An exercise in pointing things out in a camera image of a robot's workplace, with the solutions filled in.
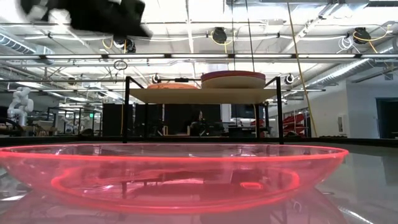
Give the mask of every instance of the bowl rim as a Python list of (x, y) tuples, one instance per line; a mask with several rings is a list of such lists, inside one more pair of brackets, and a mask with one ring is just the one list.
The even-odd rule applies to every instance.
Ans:
[[(69, 154), (39, 154), (31, 152), (9, 152), (10, 150), (26, 149), (26, 148), (40, 148), (40, 147), (65, 147), (65, 146), (145, 146), (145, 145), (174, 145), (174, 144), (185, 144), (185, 145), (201, 145), (201, 146), (214, 146), (214, 145), (240, 145), (240, 146), (279, 146), (279, 147), (292, 147), (292, 148), (312, 148), (318, 150), (334, 150), (333, 153), (328, 154), (312, 154), (312, 155), (299, 155), (299, 156), (247, 156), (247, 157), (167, 157), (167, 156), (87, 156), (87, 155), (69, 155)], [(337, 159), (344, 158), (349, 152), (346, 149), (340, 149), (337, 147), (328, 146), (306, 146), (306, 145), (280, 145), (280, 144), (236, 144), (236, 143), (157, 143), (157, 142), (146, 142), (146, 143), (81, 143), (81, 144), (41, 144), (41, 145), (30, 145), (30, 146), (9, 146), (0, 147), (0, 159), (8, 157), (19, 157), (26, 159), (58, 159), (58, 160), (70, 160), (70, 159), (81, 159), (87, 161), (160, 161), (160, 162), (285, 162), (285, 161), (299, 161), (299, 160), (313, 160), (313, 159)]]

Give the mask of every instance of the wooden shelf board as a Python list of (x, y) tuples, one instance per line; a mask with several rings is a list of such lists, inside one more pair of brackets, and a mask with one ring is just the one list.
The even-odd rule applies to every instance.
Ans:
[(144, 103), (157, 104), (258, 104), (276, 95), (268, 89), (130, 89)]

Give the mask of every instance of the ceiling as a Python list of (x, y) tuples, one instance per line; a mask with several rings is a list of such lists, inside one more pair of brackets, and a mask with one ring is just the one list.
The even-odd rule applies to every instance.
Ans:
[[(185, 53), (185, 54), (293, 54), (292, 30), (286, 3), (274, 1), (259, 3), (249, 1), (246, 6), (238, 4), (233, 12), (226, 2), (230, 0), (145, 0), (146, 9), (142, 23), (153, 33), (151, 40), (132, 37), (137, 48), (137, 54)], [(351, 44), (343, 48), (342, 41), (347, 33), (352, 34), (355, 27), (365, 27), (372, 38), (382, 37), (374, 41), (374, 45), (388, 41), (398, 30), (395, 7), (366, 7), (367, 2), (353, 4), (314, 3), (311, 1), (294, 1), (290, 4), (293, 28), (297, 38), (297, 50), (300, 54), (349, 54), (371, 50), (369, 44)], [(54, 54), (122, 54), (112, 44), (108, 34), (73, 30), (68, 26), (68, 13), (55, 11), (49, 24), (29, 24), (22, 15), (15, 0), (0, 0), (0, 32), (14, 35), (16, 39), (29, 45), (43, 45)], [(211, 33), (215, 27), (223, 27), (231, 43), (226, 47), (216, 44)], [(0, 46), (1, 54), (18, 54), (8, 47)], [(88, 66), (85, 60), (78, 60), (84, 66), (74, 66), (68, 60), (56, 60), (53, 65), (45, 65), (34, 61), (9, 60), (7, 63), (27, 70), (33, 75), (17, 73), (4, 74), (3, 79), (76, 79), (109, 80), (132, 76), (146, 86), (151, 78), (158, 74), (161, 78), (195, 77), (214, 71), (214, 64), (224, 66), (224, 69), (253, 70), (251, 62), (237, 60), (171, 60), (171, 59), (132, 59), (134, 63), (126, 70), (118, 72), (108, 64), (98, 62)], [(314, 78), (318, 74), (336, 65), (335, 62), (301, 63), (304, 77)], [(275, 76), (293, 74), (299, 75), (295, 62), (262, 62), (256, 60), (255, 70), (266, 74), (268, 79)], [(43, 84), (54, 89), (84, 89), (81, 85), (67, 83)], [(101, 82), (102, 88), (123, 89), (122, 82)], [(62, 96), (75, 96), (76, 93), (59, 93)], [(79, 94), (77, 97), (98, 100), (94, 93)]]

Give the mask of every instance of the shelf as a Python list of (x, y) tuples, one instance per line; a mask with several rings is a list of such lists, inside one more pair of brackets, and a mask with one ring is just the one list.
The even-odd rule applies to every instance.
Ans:
[(276, 96), (268, 89), (130, 89), (144, 103), (157, 104), (258, 104)]

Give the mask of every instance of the pink plastic bowl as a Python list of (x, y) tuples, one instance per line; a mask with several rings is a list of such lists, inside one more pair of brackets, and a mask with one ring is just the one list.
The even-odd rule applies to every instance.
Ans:
[(64, 144), (6, 147), (0, 160), (21, 182), (86, 207), (213, 213), (287, 199), (347, 154), (265, 144)]

